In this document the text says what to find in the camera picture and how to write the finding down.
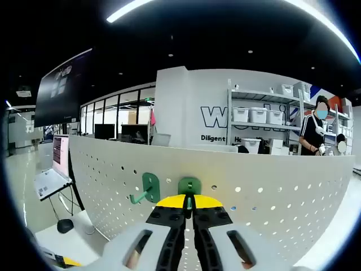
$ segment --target computer monitor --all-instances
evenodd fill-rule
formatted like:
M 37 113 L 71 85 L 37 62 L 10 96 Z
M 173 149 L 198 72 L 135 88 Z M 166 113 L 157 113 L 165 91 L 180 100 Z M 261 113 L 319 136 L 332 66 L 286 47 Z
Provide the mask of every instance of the computer monitor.
M 148 144 L 147 124 L 122 124 L 121 141 Z
M 55 135 L 52 151 L 52 168 L 64 178 L 69 178 L 68 151 L 69 137 L 67 135 Z
M 97 139 L 114 138 L 115 124 L 95 124 L 94 137 Z

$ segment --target led light strip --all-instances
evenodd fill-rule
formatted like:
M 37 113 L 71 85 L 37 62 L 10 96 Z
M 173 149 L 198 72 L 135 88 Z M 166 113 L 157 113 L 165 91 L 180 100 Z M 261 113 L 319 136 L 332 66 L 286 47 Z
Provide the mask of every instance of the led light strip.
M 133 9 L 136 9 L 137 7 L 140 7 L 141 5 L 144 5 L 150 1 L 152 0 L 134 0 L 130 2 L 128 5 L 125 5 L 124 7 L 114 12 L 111 16 L 107 18 L 107 21 L 113 23 L 114 21 L 118 20 L 121 16 L 124 16 Z
M 338 28 L 330 22 L 324 15 L 322 15 L 318 10 L 310 6 L 309 4 L 305 3 L 302 0 L 285 0 L 286 2 L 295 5 L 296 7 L 306 11 L 308 14 L 312 15 L 314 18 L 319 20 L 323 23 L 329 30 L 336 34 L 337 37 L 350 49 L 353 55 L 356 57 L 357 61 L 361 64 L 360 58 L 356 53 L 356 50 L 353 48 L 352 44 L 349 40 L 345 37 L 344 34 Z

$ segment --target glass wall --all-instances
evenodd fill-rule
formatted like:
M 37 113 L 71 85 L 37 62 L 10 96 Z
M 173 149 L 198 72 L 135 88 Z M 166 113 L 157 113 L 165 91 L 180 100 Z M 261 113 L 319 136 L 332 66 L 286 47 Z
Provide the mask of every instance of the glass wall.
M 95 127 L 95 124 L 103 124 L 103 109 L 104 109 L 104 101 L 103 100 L 100 100 L 95 103 L 94 127 Z
M 138 91 L 120 95 L 118 112 L 118 133 L 122 133 L 122 124 L 137 123 Z
M 81 108 L 81 111 L 80 111 L 80 129 L 81 129 L 81 133 L 85 133 L 85 115 L 86 115 L 85 110 L 86 110 L 86 106 Z
M 93 109 L 94 104 L 88 104 L 86 109 L 86 133 L 92 134 L 93 133 Z
M 114 138 L 116 138 L 118 95 L 105 100 L 104 124 L 114 124 Z
M 121 134 L 122 124 L 148 124 L 150 106 L 154 104 L 155 88 L 135 90 L 119 95 L 107 98 L 105 100 L 105 108 L 104 99 L 82 107 L 80 118 L 81 132 L 93 134 L 94 125 L 104 123 L 114 124 L 115 127 L 118 126 L 118 134 Z M 117 137 L 116 132 L 115 128 L 114 137 L 118 138 L 119 136 Z
M 148 124 L 151 105 L 154 104 L 156 89 L 143 89 L 140 91 L 138 124 Z

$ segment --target face mask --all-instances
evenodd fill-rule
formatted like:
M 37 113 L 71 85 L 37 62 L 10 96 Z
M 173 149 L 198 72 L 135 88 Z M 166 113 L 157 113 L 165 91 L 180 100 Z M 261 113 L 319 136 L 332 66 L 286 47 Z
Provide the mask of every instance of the face mask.
M 317 116 L 324 120 L 327 117 L 327 111 L 326 110 L 317 110 Z

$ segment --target desk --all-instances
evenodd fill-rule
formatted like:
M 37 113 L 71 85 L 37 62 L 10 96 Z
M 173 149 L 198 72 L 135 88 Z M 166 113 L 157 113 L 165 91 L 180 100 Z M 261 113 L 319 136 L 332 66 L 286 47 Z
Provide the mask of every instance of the desk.
M 35 233 L 39 246 L 51 250 L 57 255 L 69 257 L 72 260 L 87 265 L 100 258 L 105 244 L 108 242 L 96 230 L 92 235 L 93 226 L 86 211 L 74 215 L 72 218 L 74 229 L 62 234 L 56 225 Z

